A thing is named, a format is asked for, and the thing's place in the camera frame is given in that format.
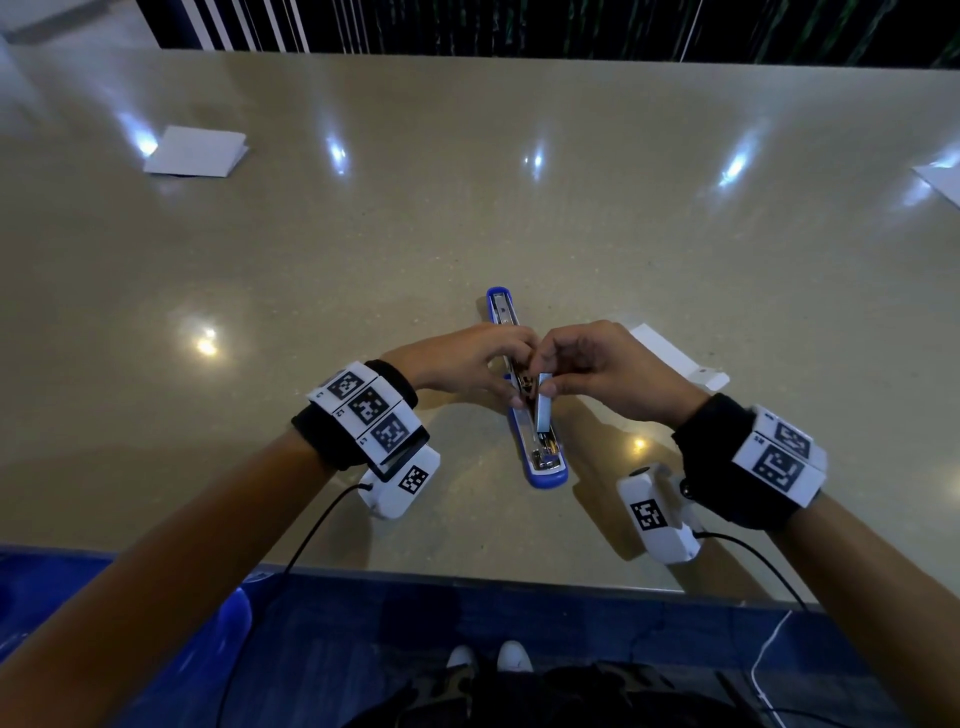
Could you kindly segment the blue stapler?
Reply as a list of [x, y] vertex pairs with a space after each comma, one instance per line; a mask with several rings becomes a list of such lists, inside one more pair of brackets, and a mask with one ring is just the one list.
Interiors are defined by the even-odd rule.
[[555, 428], [551, 423], [551, 431], [546, 434], [538, 434], [534, 428], [533, 400], [537, 378], [531, 378], [515, 358], [504, 355], [503, 360], [506, 368], [503, 378], [509, 378], [526, 399], [524, 408], [510, 408], [508, 413], [525, 478], [532, 487], [541, 490], [564, 485], [569, 479], [570, 468]]

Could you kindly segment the white paper stack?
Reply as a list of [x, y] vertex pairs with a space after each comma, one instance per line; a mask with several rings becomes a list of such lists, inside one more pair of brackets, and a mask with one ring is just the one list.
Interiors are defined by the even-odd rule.
[[230, 176], [248, 151], [241, 132], [170, 125], [143, 170], [150, 175], [222, 179]]

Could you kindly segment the person's left hand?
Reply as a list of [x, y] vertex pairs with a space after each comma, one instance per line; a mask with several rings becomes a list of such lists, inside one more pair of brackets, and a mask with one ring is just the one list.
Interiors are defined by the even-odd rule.
[[527, 365], [540, 341], [527, 326], [481, 322], [399, 346], [380, 358], [417, 391], [469, 394], [483, 391], [481, 378], [496, 375], [490, 368], [493, 360], [508, 356]]

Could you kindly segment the person's dark trousers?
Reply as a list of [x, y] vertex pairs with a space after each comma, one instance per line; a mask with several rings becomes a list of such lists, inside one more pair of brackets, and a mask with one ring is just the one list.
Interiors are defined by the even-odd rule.
[[546, 671], [462, 664], [408, 681], [342, 728], [764, 728], [742, 698], [682, 689], [648, 664]]

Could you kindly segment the person's right hand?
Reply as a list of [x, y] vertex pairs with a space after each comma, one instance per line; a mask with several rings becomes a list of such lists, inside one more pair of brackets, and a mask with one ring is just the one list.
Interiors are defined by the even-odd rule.
[[583, 370], [583, 393], [616, 414], [678, 430], [710, 394], [672, 370], [622, 324], [593, 321], [551, 329], [528, 365], [530, 377]]

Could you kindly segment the white paper sheet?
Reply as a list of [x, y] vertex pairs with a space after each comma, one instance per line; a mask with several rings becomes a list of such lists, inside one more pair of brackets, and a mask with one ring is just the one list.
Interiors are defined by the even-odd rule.
[[918, 165], [912, 170], [929, 188], [960, 210], [960, 161], [952, 166], [942, 163]]

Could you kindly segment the person's right forearm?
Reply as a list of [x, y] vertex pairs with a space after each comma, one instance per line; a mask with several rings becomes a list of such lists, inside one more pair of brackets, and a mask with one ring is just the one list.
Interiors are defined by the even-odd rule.
[[960, 597], [830, 495], [768, 537], [919, 728], [960, 728]]

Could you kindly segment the white staple box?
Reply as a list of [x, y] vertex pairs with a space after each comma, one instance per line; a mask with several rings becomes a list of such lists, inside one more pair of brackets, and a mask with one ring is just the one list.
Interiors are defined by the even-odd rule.
[[630, 335], [681, 377], [704, 391], [715, 394], [731, 382], [725, 371], [700, 365], [648, 323], [632, 328]]

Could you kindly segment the person's left forearm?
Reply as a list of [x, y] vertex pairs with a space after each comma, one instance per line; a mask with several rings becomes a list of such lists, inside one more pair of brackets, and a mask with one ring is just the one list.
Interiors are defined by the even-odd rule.
[[0, 663], [0, 728], [110, 724], [336, 473], [289, 430], [206, 486]]

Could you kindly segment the black wristband with marker tags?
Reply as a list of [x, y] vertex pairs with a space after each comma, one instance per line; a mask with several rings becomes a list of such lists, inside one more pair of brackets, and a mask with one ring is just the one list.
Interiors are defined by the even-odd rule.
[[382, 482], [409, 481], [416, 491], [440, 466], [414, 409], [418, 396], [393, 365], [355, 361], [307, 394], [294, 431], [336, 471], [366, 466]]
[[772, 411], [714, 394], [673, 433], [680, 492], [740, 528], [784, 530], [827, 480], [829, 457]]

